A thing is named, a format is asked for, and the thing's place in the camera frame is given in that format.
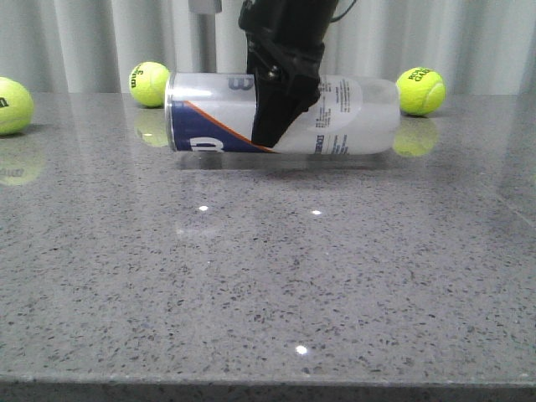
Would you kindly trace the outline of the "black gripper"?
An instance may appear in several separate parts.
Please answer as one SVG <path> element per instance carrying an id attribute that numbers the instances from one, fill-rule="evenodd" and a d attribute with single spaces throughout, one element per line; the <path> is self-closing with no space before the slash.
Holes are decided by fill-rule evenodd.
<path id="1" fill-rule="evenodd" d="M 247 32 L 247 72 L 255 76 L 251 141 L 274 147 L 290 125 L 319 99 L 322 41 L 285 44 L 266 30 Z"/>

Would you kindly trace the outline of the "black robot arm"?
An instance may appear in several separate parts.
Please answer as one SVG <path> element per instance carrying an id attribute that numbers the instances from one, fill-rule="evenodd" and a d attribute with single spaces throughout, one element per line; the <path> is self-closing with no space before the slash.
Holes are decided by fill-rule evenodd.
<path id="1" fill-rule="evenodd" d="M 247 43 L 246 73 L 255 85 L 255 145 L 275 146 L 317 102 L 327 29 L 354 5 L 336 14 L 338 2 L 333 0 L 242 3 L 239 27 Z"/>

